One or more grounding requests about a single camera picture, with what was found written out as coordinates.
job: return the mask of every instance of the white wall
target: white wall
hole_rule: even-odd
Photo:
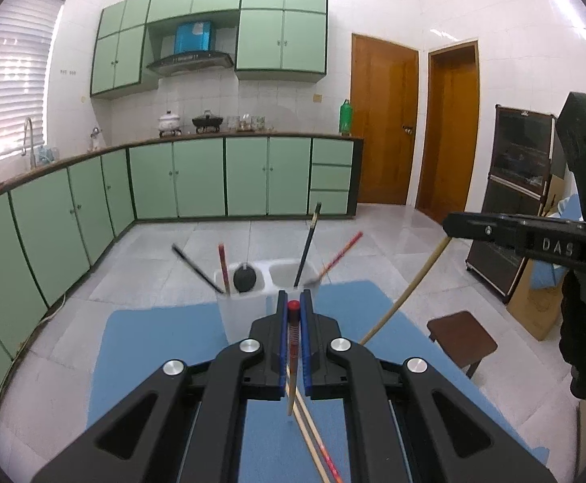
[[[351,34],[361,33],[418,48],[422,44],[418,0],[328,0],[327,76],[318,83],[238,82],[232,69],[203,70],[160,80],[157,91],[112,103],[112,140],[156,136],[167,109],[190,119],[211,109],[221,116],[259,114],[277,130],[337,134],[338,112],[349,97]],[[218,48],[234,53],[234,31],[224,29]],[[314,103],[313,94],[323,96]]]
[[[460,41],[479,41],[481,115],[467,204],[468,210],[478,211],[491,158],[495,104],[558,115],[569,91],[586,92],[586,8],[580,0],[420,1],[421,100],[409,200],[415,201],[423,158],[427,53],[455,43],[434,29]],[[573,23],[569,12],[584,28],[575,27],[577,18]]]
[[[58,147],[60,157],[85,153],[95,125],[106,135],[111,131],[110,104],[89,99],[89,80],[101,9],[118,1],[66,0],[63,7],[52,53],[46,127],[47,144]],[[0,161],[0,181],[26,172],[28,163],[29,157],[19,155]]]

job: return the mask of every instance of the stool seat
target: stool seat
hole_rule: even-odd
[[[436,341],[445,354],[472,377],[481,360],[495,350],[497,342],[467,310],[427,322],[429,339]]]

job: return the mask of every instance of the metal screw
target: metal screw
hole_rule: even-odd
[[[176,376],[184,371],[184,364],[178,359],[171,359],[163,363],[163,372],[168,376]]]
[[[245,339],[239,344],[239,349],[243,352],[255,352],[260,349],[260,342],[256,339]]]
[[[331,348],[338,352],[344,352],[351,348],[351,342],[343,337],[337,337],[331,342]]]
[[[427,362],[419,357],[413,357],[407,362],[407,368],[416,374],[421,374],[427,370]]]

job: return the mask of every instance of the doorway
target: doorway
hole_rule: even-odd
[[[352,135],[364,138],[358,201],[407,202],[418,114],[418,51],[352,35]]]
[[[476,42],[429,54],[429,95],[416,207],[442,223],[464,211],[479,131]]]

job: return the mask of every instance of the window blind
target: window blind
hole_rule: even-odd
[[[44,143],[46,73],[62,4],[4,0],[0,6],[0,157],[22,150],[28,116],[34,145]]]

